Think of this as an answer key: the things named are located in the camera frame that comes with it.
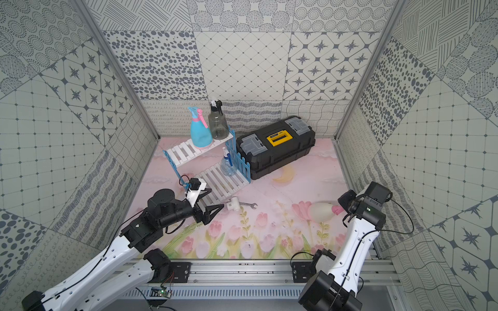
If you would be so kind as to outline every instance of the clear plastic bottle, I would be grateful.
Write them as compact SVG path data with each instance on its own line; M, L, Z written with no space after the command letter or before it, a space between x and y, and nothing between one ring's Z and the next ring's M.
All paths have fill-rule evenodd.
M223 154L224 157L220 162L220 169L223 175L225 176L233 176L237 172L237 169L232 163L232 158L230 157L230 153L228 153L228 150L223 147Z
M211 113L208 116L209 129L213 139L222 140L228 137L228 124L221 111L221 101L211 101Z

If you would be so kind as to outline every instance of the black mounting bracket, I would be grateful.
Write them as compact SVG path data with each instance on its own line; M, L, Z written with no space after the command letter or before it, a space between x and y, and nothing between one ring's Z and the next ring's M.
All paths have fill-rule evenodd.
M292 262L292 280L294 283L306 283L313 276L310 261Z

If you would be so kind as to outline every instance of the pink spray nozzle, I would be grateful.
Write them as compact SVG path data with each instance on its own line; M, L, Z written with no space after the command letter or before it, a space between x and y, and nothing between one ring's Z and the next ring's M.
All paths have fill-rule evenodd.
M197 113L199 114L199 119L202 121L202 124L204 124L204 126L208 128L206 120L204 120L204 117L202 116L202 109L198 108Z

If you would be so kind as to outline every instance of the blue spray bottle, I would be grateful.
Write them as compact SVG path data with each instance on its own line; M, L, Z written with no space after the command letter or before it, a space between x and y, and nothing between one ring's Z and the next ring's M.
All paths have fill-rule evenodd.
M199 149L205 149L213 143L211 131L202 117L202 109L198 107L188 107L192 113L192 123L190 124L190 137L194 146Z

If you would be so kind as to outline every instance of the patterned wall panel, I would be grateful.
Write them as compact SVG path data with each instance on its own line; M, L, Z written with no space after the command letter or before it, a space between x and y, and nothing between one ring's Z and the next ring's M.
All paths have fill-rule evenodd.
M36 248L47 229L25 218L0 210L0 297L9 284L10 278L25 264L29 254Z
M186 0L86 0L102 30L192 30Z
M498 193L498 127L437 77L382 150L427 227Z
M40 75L103 145L132 106L92 38Z
M415 311L474 310L431 236L424 231L388 250L410 306Z
M0 109L0 206L48 226L104 147L39 76Z
M429 68L391 38L359 101L381 146L433 77Z
M292 31L296 0L187 0L194 31Z
M223 101L222 110L230 127L241 135L279 121L282 101Z
M195 32L209 100L282 100L290 33Z
M40 72L90 38L69 1L3 0L0 31Z
M367 120L358 106L353 108L348 126L341 134L338 144L351 179L356 181L380 149Z
M142 101L142 105L161 136L190 136L192 113L188 107L196 106L205 111L205 115L209 113L208 101Z
M393 37L436 72L478 20L488 0L412 0Z
M0 308L5 311L21 310L21 301L26 294L35 290L44 292L57 285L99 252L96 248L47 229L38 247L0 294Z
M410 236L416 235L426 229L419 213L413 207L413 203L411 202L402 184L399 182L399 178L394 173L382 150L379 150L372 158L372 161L369 163L367 168L363 171L358 180L355 181L355 185L357 189L361 190L372 181L380 183L392 191L393 200L403 206L403 208L409 213L414 225L414 231L411 235L381 232L378 241L382 250L388 249L399 242L404 241ZM395 203L386 202L382 207L382 212L386 215L384 229L399 232L411 231L412 225L410 219Z
M475 310L496 310L498 196L429 228Z
M453 50L438 75L498 126L498 6L491 5Z
M134 106L121 122L106 149L138 183L154 152L157 137L149 130L140 113Z
M2 310L109 242L157 141L89 38L68 1L0 3ZM47 228L63 217L68 236Z
M136 182L104 150L50 229L102 249L126 213Z
M395 0L297 0L296 31L382 31Z
M35 75L35 69L0 32L0 98Z
M349 101L284 101L281 118L301 117L317 135L336 133L346 113Z
M193 32L104 31L104 34L141 99L207 99Z
M284 99L350 100L379 36L377 32L293 33Z

